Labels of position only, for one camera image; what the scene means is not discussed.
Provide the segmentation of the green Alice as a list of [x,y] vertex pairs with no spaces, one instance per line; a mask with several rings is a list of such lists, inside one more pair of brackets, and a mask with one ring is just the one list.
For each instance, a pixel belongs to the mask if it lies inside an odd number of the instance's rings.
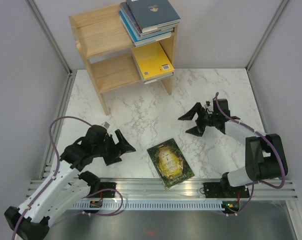
[[147,149],[147,152],[166,190],[195,176],[173,138]]

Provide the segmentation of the pale green thin file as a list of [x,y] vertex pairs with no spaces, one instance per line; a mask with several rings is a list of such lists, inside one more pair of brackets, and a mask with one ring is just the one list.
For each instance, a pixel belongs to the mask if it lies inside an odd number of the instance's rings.
[[149,83],[157,82],[157,81],[167,79],[167,78],[170,78],[170,77],[173,77],[173,76],[174,76],[174,72],[171,72],[171,73],[166,73],[166,74],[159,75],[159,76],[156,76],[156,77],[152,77],[150,79],[142,79],[142,82],[144,84],[149,84]]

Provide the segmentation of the black book white lettering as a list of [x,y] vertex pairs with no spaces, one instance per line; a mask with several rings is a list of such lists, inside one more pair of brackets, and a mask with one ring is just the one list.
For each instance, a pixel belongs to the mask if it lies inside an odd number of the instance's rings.
[[147,84],[150,84],[150,83],[154,83],[154,82],[158,82],[158,81],[161,81],[161,80],[171,78],[172,76],[173,75],[168,75],[168,76],[157,77],[157,78],[153,78],[153,79],[149,79],[149,80],[144,80],[143,83],[145,85],[147,85]]

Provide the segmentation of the yellow book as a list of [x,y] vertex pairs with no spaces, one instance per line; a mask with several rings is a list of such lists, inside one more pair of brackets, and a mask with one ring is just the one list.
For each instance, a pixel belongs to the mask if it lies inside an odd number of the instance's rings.
[[141,80],[172,73],[175,70],[159,42],[133,47],[131,53]]

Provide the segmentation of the bright blue book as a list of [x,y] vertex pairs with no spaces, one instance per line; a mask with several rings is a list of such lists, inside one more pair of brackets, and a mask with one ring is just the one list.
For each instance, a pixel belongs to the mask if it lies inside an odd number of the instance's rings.
[[134,33],[130,29],[129,24],[126,22],[126,20],[123,20],[123,18],[121,16],[119,17],[119,20],[121,21],[123,27],[125,28],[126,32],[128,33],[128,36],[130,37],[130,39],[135,47],[140,47],[140,46],[147,45],[150,43],[158,42],[158,41],[161,41],[164,39],[168,39],[172,36],[172,32],[169,31],[169,32],[165,32],[165,33],[161,33],[161,34],[152,36],[152,37],[147,37],[146,39],[138,40],[134,36]]

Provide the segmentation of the light blue book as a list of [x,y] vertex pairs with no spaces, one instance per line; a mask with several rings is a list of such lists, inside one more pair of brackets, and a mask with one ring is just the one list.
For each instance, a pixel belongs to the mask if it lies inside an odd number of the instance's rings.
[[168,28],[160,31],[153,32],[151,34],[147,34],[145,36],[140,36],[137,32],[136,27],[128,20],[128,18],[124,15],[123,11],[119,11],[119,19],[121,20],[124,28],[126,29],[131,41],[136,47],[160,41],[166,38],[170,38],[172,36],[171,32],[174,28]]

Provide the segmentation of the navy blue crest book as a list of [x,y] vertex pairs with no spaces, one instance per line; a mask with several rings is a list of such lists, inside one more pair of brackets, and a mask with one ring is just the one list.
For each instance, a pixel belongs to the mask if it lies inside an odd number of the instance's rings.
[[178,24],[180,16],[168,0],[127,0],[142,33]]

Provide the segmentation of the dark purple galaxy book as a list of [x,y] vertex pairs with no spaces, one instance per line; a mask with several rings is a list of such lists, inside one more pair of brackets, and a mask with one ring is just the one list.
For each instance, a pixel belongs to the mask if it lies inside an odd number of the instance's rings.
[[156,30],[152,30],[150,32],[142,33],[142,30],[140,29],[137,21],[135,20],[133,14],[131,13],[126,2],[120,3],[120,12],[124,16],[130,29],[133,31],[134,36],[138,40],[146,39],[146,38],[153,37],[153,36],[156,36],[156,35],[159,35],[162,33],[166,33],[166,32],[172,32],[174,29],[173,27],[171,27],[171,28],[165,27],[163,29],[156,29]]

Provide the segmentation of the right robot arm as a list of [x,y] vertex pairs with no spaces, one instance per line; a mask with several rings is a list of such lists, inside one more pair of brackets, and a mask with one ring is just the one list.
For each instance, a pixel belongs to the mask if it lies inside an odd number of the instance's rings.
[[259,132],[232,116],[229,103],[224,98],[213,98],[205,105],[197,102],[180,121],[191,121],[195,126],[188,134],[202,137],[207,127],[214,127],[221,133],[234,138],[245,147],[244,167],[226,172],[218,183],[220,193],[231,197],[239,187],[263,183],[274,189],[283,187],[288,174],[288,164],[281,137],[276,134]]

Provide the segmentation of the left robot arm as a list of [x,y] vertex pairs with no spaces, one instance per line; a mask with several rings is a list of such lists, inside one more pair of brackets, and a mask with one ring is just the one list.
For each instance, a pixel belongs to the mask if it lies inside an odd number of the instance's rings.
[[103,192],[101,180],[84,170],[95,158],[108,166],[121,161],[121,156],[135,152],[120,130],[114,142],[107,129],[92,125],[86,135],[67,146],[58,156],[56,167],[37,190],[18,207],[4,213],[13,236],[23,240],[42,240],[50,227],[68,208],[82,198],[94,198]]

